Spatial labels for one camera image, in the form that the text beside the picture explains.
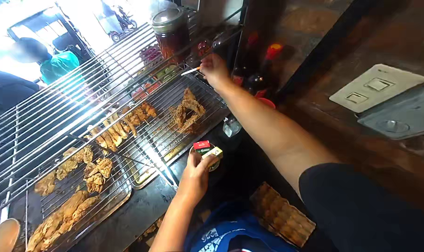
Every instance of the fried food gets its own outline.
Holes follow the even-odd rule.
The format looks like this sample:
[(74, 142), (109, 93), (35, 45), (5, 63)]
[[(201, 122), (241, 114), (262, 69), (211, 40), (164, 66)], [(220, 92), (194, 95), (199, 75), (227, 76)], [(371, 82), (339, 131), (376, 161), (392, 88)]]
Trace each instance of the fried food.
[[(194, 114), (186, 120), (186, 110), (193, 110)], [(198, 118), (202, 117), (206, 113), (206, 109), (195, 100), (195, 96), (189, 88), (184, 90), (183, 100), (178, 105), (175, 111), (175, 123), (178, 125), (179, 133), (187, 133), (191, 131), (193, 123)]]
[[(119, 116), (117, 115), (117, 113), (114, 113), (114, 114), (112, 114), (110, 117), (109, 117), (109, 121), (112, 123), (112, 122), (114, 122), (115, 120), (117, 120), (117, 119), (119, 119)], [(114, 127), (114, 130), (117, 132), (117, 133), (119, 133), (120, 134), (120, 136), (123, 138), (123, 139), (126, 139), (126, 138), (128, 138), (128, 135), (126, 134), (126, 131), (125, 131), (125, 129), (123, 128), (123, 126), (122, 126), (122, 123), (121, 122), (117, 122), (117, 123), (114, 123), (113, 125), (112, 125), (112, 127)]]
[[(109, 121), (106, 119), (103, 121), (104, 126), (108, 127), (110, 125)], [(109, 134), (112, 136), (112, 140), (116, 147), (118, 147), (122, 143), (122, 137), (117, 133), (114, 129), (114, 127), (109, 127), (108, 129)]]
[(182, 128), (184, 120), (185, 120), (185, 107), (179, 104), (175, 112), (175, 123), (178, 125), (179, 129)]
[[(100, 127), (93, 127), (92, 125), (89, 125), (89, 128), (92, 128), (90, 132), (92, 135), (97, 135), (100, 131), (103, 129)], [(101, 138), (100, 136), (97, 137), (97, 143), (103, 147), (103, 148), (109, 148), (111, 151), (115, 152), (117, 151), (117, 147), (114, 144), (114, 141), (112, 140), (111, 136), (109, 135), (108, 131), (105, 131), (102, 133)]]
[[(65, 151), (63, 153), (63, 156), (67, 157), (68, 155), (72, 154), (76, 150), (77, 150), (77, 148), (70, 147), (67, 151)], [(73, 160), (73, 161), (76, 161), (77, 163), (81, 163), (83, 161), (83, 156), (84, 156), (84, 151), (81, 150), (81, 151), (75, 153), (73, 156), (71, 156), (70, 159)]]
[[(90, 133), (92, 134), (92, 136), (93, 135), (96, 135), (96, 134), (98, 134), (100, 131), (98, 131), (98, 129), (97, 129), (98, 127), (93, 127), (92, 125), (89, 125), (88, 126), (88, 129), (90, 129)], [(105, 148), (105, 149), (107, 149), (107, 143), (106, 143), (106, 140), (104, 140), (104, 138), (101, 136), (101, 135), (99, 135), (96, 139), (95, 139), (95, 141), (97, 142), (97, 144), (99, 144), (101, 147), (103, 147), (103, 148)]]
[(35, 230), (33, 235), (30, 237), (28, 241), (28, 247), (26, 252), (31, 251), (41, 251), (42, 243), (48, 235), (51, 237), (53, 233), (50, 234), (52, 230), (57, 230), (59, 225), (63, 221), (63, 214), (59, 211), (54, 212), (47, 219), (45, 219)]
[(156, 109), (151, 104), (145, 101), (142, 103), (141, 106), (142, 109), (144, 109), (144, 111), (146, 112), (147, 116), (157, 117)]
[(58, 210), (48, 216), (30, 237), (26, 251), (44, 251), (51, 247), (61, 234), (69, 231), (73, 225), (73, 213), (87, 196), (86, 191), (76, 192)]
[(103, 177), (108, 178), (110, 176), (110, 171), (112, 170), (112, 160), (110, 158), (98, 158), (97, 168)]
[(86, 145), (84, 148), (84, 155), (83, 155), (83, 161), (86, 164), (92, 163), (93, 159), (93, 152), (92, 152), (92, 146)]
[(84, 178), (91, 177), (97, 172), (98, 172), (98, 167), (96, 164), (94, 163), (87, 164), (86, 168), (84, 169)]
[(147, 114), (143, 111), (141, 106), (138, 106), (132, 112), (139, 117), (140, 121), (146, 121), (148, 119)]
[(71, 216), (78, 208), (78, 206), (86, 200), (89, 194), (86, 191), (75, 192), (64, 204), (59, 208), (59, 211), (63, 213), (63, 220), (71, 220)]
[(106, 179), (101, 173), (94, 174), (89, 178), (84, 178), (88, 192), (101, 192)]
[(129, 126), (129, 128), (132, 131), (132, 135), (134, 137), (137, 137), (137, 131), (136, 128), (134, 127), (134, 125), (132, 125), (132, 123), (130, 121), (128, 121), (128, 119), (126, 119), (126, 117), (123, 118), (123, 121)]
[(72, 159), (66, 160), (64, 163), (58, 166), (58, 169), (56, 170), (56, 178), (58, 180), (63, 180), (69, 174), (69, 172), (76, 169), (77, 166), (78, 164), (76, 161)]
[(97, 203), (100, 200), (100, 196), (97, 195), (95, 197), (90, 197), (83, 201), (76, 211), (72, 215), (72, 219), (74, 222), (79, 221), (86, 213), (89, 208), (91, 208), (95, 203)]
[(196, 100), (182, 100), (181, 105), (187, 109), (193, 110), (200, 116), (204, 115), (204, 113), (206, 112), (204, 107)]
[(184, 97), (182, 98), (182, 100), (196, 100), (196, 98), (193, 95), (193, 93), (190, 90), (190, 88), (184, 89)]
[(46, 196), (53, 192), (54, 190), (54, 178), (56, 175), (56, 170), (50, 172), (47, 176), (42, 178), (34, 186), (34, 192), (38, 193), (41, 196)]

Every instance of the jar lid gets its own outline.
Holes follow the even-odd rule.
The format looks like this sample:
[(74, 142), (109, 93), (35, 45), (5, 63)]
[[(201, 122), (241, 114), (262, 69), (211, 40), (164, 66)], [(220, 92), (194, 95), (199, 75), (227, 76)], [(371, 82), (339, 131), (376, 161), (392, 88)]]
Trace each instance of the jar lid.
[(155, 32), (173, 31), (187, 22), (187, 13), (181, 7), (168, 8), (154, 15), (151, 21)]

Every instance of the crispy fried snack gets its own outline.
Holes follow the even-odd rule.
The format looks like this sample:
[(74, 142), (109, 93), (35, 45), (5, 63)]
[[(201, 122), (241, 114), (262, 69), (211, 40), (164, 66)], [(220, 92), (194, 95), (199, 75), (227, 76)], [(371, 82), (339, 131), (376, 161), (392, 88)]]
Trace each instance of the crispy fried snack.
[(98, 158), (97, 169), (103, 177), (108, 178), (110, 176), (110, 171), (112, 170), (112, 160), (109, 158)]
[(88, 192), (101, 192), (106, 179), (101, 173), (96, 173), (89, 178), (84, 178)]
[(50, 172), (47, 176), (42, 178), (34, 186), (35, 193), (38, 193), (41, 196), (46, 196), (53, 192), (54, 190), (54, 178), (56, 175), (56, 170)]

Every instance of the bottle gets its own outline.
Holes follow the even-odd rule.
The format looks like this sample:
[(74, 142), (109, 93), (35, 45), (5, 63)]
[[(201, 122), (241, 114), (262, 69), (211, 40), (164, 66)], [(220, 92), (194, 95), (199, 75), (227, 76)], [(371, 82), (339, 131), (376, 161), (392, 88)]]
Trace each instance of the bottle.
[(244, 79), (248, 78), (249, 74), (255, 70), (254, 66), (257, 65), (257, 61), (255, 60), (253, 49), (258, 40), (259, 34), (256, 31), (249, 35), (248, 42), (241, 57), (241, 64), (237, 62), (237, 66), (232, 71), (232, 81), (238, 86), (241, 86)]
[(265, 97), (268, 91), (271, 91), (273, 83), (270, 82), (270, 70), (272, 60), (274, 60), (282, 51), (282, 45), (274, 43), (268, 47), (265, 58), (259, 71), (249, 76), (243, 83), (243, 87), (255, 97)]

